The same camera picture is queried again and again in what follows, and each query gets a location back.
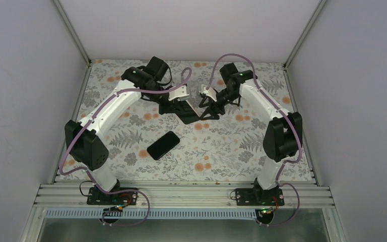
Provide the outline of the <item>beige phone case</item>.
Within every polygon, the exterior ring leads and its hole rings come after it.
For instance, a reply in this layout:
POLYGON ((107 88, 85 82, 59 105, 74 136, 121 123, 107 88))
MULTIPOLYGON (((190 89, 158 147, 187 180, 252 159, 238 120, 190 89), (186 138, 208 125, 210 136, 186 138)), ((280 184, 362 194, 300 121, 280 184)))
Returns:
POLYGON ((192 124, 200 120, 200 116, 188 101, 179 101, 174 113, 185 124, 192 124))

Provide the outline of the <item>black smartphone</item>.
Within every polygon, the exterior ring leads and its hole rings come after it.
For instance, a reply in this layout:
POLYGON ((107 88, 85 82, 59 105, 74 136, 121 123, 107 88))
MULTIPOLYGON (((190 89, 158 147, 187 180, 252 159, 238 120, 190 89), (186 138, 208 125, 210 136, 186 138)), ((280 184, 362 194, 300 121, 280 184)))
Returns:
POLYGON ((180 138, 173 131, 168 131, 146 150, 154 160, 159 160, 179 143, 180 138))

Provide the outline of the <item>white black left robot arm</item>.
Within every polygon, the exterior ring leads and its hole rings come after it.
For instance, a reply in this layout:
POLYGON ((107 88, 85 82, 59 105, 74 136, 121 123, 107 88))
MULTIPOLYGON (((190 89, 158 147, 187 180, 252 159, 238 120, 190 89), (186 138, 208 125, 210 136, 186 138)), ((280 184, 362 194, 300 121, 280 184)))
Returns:
POLYGON ((161 83, 169 65, 152 57, 145 66, 126 69, 111 93, 80 121, 69 120, 64 127, 66 151, 59 164, 59 173, 68 175, 83 170, 93 183, 90 198, 114 204, 121 197, 134 195, 137 189, 122 189, 107 164, 109 150, 104 138, 114 122, 134 103, 146 98, 158 104, 160 114, 175 114, 184 124, 200 119, 187 102, 189 77, 181 76, 180 84, 161 83))

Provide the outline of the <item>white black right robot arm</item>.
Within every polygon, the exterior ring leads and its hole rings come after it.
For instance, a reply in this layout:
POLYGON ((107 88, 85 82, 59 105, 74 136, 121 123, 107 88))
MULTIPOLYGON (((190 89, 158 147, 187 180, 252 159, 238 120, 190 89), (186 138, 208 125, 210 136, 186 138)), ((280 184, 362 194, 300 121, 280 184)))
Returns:
POLYGON ((235 64, 225 64, 220 75, 225 89, 216 91, 210 85, 202 85, 199 104, 205 111, 201 120, 217 120, 225 114, 226 105, 234 105, 236 100, 245 99, 254 104, 269 119, 263 140, 263 149, 270 159, 263 164, 261 173, 251 189, 236 189, 239 206, 271 205, 283 201, 280 175, 290 157, 302 155, 302 116, 289 112, 276 103, 258 82, 255 70, 240 72, 235 64))

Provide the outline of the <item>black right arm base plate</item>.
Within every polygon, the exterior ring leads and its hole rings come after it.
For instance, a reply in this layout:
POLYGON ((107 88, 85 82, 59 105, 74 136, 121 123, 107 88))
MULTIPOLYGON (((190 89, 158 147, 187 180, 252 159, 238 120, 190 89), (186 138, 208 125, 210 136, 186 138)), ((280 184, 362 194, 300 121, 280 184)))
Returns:
POLYGON ((270 190, 237 188, 230 193, 237 206, 284 206, 284 195, 279 187, 270 190))

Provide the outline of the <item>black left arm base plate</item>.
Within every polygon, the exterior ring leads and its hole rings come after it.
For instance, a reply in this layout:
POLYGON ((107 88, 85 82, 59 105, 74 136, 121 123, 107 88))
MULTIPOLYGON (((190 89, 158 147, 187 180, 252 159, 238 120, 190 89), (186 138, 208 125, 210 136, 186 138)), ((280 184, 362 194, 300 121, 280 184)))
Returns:
POLYGON ((136 205, 138 192, 128 191, 109 195, 102 193, 97 187, 89 189, 87 205, 126 206, 136 205))

